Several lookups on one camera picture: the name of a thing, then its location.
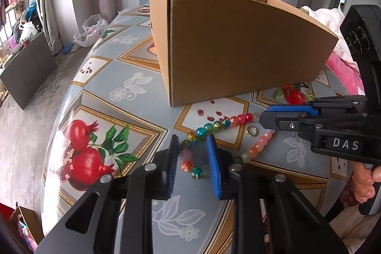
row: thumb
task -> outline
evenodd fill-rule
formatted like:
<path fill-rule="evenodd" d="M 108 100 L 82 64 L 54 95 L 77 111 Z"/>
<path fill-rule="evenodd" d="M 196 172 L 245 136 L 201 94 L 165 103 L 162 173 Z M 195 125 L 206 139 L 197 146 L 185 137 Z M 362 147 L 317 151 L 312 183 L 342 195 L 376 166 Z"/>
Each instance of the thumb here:
<path fill-rule="evenodd" d="M 381 182 L 381 166 L 378 166 L 373 171 L 373 179 L 374 179 L 375 182 Z"/>

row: handle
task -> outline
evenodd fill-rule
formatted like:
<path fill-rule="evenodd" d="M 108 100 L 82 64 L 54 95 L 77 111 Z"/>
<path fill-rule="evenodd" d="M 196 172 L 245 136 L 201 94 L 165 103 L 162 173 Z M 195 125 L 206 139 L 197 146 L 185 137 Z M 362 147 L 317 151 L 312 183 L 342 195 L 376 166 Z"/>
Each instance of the handle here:
<path fill-rule="evenodd" d="M 364 164 L 367 169 L 372 169 L 373 165 Z M 372 215 L 377 213 L 381 209 L 381 192 L 379 191 L 381 183 L 374 183 L 375 195 L 373 198 L 368 199 L 365 203 L 359 204 L 359 212 L 362 215 Z"/>

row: cardboard box on floor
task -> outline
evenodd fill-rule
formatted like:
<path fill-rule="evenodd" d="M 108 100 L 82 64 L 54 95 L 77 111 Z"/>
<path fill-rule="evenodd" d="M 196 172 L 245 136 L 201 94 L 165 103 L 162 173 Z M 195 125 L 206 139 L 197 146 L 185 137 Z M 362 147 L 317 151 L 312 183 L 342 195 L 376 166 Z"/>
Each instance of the cardboard box on floor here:
<path fill-rule="evenodd" d="M 338 38 L 281 0 L 150 0 L 170 106 L 312 81 Z"/>

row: screw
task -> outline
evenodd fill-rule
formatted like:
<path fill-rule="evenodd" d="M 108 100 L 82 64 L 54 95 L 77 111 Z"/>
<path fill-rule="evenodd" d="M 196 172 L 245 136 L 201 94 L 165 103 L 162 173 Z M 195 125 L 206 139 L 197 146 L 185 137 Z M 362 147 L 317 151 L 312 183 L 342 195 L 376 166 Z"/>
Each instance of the screw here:
<path fill-rule="evenodd" d="M 233 171 L 240 171 L 242 169 L 242 165 L 238 163 L 234 163 L 230 166 L 230 169 Z"/>
<path fill-rule="evenodd" d="M 154 163 L 148 163 L 148 164 L 146 164 L 146 165 L 144 166 L 144 169 L 145 169 L 146 171 L 153 171 L 153 170 L 156 169 L 156 164 L 154 164 Z"/>
<path fill-rule="evenodd" d="M 275 176 L 275 181 L 277 182 L 284 182 L 286 180 L 286 177 L 284 174 L 277 174 Z"/>
<path fill-rule="evenodd" d="M 109 174 L 104 174 L 101 176 L 100 181 L 102 183 L 109 183 L 112 180 L 112 176 Z"/>

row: metal ring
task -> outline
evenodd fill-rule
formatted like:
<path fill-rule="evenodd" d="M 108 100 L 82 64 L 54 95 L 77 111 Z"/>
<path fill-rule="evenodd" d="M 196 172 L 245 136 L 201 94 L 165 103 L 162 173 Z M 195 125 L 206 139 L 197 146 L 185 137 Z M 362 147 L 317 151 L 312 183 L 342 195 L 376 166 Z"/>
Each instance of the metal ring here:
<path fill-rule="evenodd" d="M 255 126 L 248 126 L 246 128 L 246 134 L 247 136 L 250 136 L 250 137 L 255 137 L 257 136 L 257 133 L 258 133 L 258 130 Z"/>

